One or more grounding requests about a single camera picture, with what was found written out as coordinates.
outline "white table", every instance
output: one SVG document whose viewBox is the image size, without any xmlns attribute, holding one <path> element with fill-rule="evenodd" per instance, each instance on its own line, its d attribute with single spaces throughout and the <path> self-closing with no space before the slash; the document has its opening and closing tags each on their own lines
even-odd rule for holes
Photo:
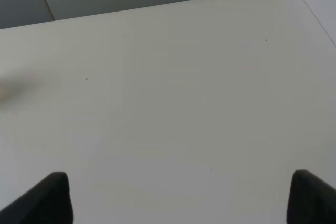
<svg viewBox="0 0 336 224">
<path fill-rule="evenodd" d="M 285 223 L 336 184 L 336 48 L 303 0 L 194 0 L 0 31 L 0 207 L 55 170 L 75 223 Z"/>
</svg>

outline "black object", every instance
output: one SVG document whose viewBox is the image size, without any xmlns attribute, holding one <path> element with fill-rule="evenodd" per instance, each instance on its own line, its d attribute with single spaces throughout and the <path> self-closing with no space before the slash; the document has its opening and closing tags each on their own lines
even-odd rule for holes
<svg viewBox="0 0 336 224">
<path fill-rule="evenodd" d="M 0 211 L 0 224 L 72 224 L 74 214 L 66 173 L 51 173 Z"/>
<path fill-rule="evenodd" d="M 287 224 L 335 224 L 336 191 L 307 170 L 294 173 Z"/>
</svg>

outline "table surface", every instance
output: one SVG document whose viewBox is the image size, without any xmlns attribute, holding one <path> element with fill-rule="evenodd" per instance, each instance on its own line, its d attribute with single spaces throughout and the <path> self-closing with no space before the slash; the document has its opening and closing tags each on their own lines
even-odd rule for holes
<svg viewBox="0 0 336 224">
<path fill-rule="evenodd" d="M 336 48 L 303 0 L 194 0 L 0 31 L 0 207 L 52 171 L 75 223 L 285 223 L 336 185 Z"/>
</svg>

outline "blurry object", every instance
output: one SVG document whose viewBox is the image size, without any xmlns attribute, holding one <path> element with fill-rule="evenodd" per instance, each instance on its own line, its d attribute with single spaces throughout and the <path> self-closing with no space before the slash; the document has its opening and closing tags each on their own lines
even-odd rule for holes
<svg viewBox="0 0 336 224">
<path fill-rule="evenodd" d="M 3 100 L 8 95 L 8 89 L 0 86 L 0 100 Z"/>
<path fill-rule="evenodd" d="M 335 189 L 307 170 L 296 171 L 290 188 L 287 223 L 336 223 Z"/>
<path fill-rule="evenodd" d="M 72 224 L 73 212 L 66 173 L 51 173 L 0 211 L 1 224 Z"/>
</svg>

